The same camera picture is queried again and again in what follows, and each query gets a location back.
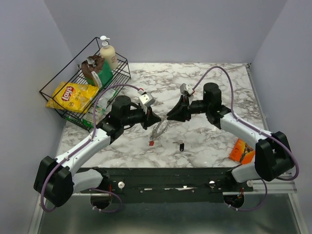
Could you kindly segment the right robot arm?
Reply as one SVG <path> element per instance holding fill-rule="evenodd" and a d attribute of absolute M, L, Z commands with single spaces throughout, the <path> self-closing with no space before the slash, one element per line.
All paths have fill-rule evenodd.
<path fill-rule="evenodd" d="M 204 85 L 202 100 L 194 100 L 194 90 L 185 83 L 180 86 L 180 92 L 178 103 L 167 114 L 168 120 L 186 122 L 192 115 L 205 114 L 212 125 L 237 136 L 255 152 L 254 163 L 234 167 L 225 177 L 224 185 L 228 190 L 235 191 L 248 180 L 272 181 L 295 166 L 285 134 L 271 133 L 244 122 L 222 104 L 217 84 Z"/>

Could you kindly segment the metal disc with keyrings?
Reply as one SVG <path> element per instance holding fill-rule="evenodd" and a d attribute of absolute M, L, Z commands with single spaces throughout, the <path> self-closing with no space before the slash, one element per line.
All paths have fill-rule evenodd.
<path fill-rule="evenodd" d="M 164 117 L 156 126 L 152 129 L 150 135 L 150 141 L 159 139 L 169 128 L 171 121 Z"/>

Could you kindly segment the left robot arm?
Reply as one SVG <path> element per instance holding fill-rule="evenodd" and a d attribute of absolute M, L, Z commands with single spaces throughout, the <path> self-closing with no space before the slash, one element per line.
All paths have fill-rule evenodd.
<path fill-rule="evenodd" d="M 97 152 L 117 140 L 124 133 L 125 126 L 140 124 L 147 129 L 161 121 L 151 108 L 155 101 L 151 94 L 144 93 L 138 100 L 139 104 L 135 104 L 128 96 L 118 96 L 111 111 L 83 141 L 56 158 L 46 156 L 40 162 L 34 190 L 40 193 L 41 198 L 60 207 L 79 188 L 87 188 L 86 178 L 92 181 L 91 186 L 96 192 L 102 193 L 107 189 L 108 180 L 97 169 L 86 173 L 78 170 Z"/>

